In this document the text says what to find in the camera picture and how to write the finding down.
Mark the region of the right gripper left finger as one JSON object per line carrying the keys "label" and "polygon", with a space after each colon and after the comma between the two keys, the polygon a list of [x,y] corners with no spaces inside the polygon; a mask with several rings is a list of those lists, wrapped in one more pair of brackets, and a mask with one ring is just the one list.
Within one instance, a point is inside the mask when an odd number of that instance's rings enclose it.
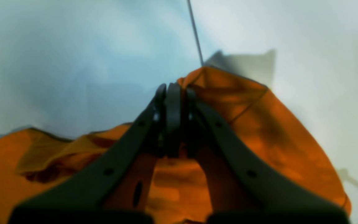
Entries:
{"label": "right gripper left finger", "polygon": [[153,224],[145,202],[165,127],[166,84],[99,159],[15,207],[10,224]]}

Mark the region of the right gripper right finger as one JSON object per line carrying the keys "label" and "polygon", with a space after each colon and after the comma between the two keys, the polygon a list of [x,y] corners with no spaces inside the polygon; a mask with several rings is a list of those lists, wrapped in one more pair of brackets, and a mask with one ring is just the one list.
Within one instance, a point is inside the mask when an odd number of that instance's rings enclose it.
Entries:
{"label": "right gripper right finger", "polygon": [[189,154],[208,183],[207,224],[348,224],[339,206],[275,171],[210,106],[184,91]]}

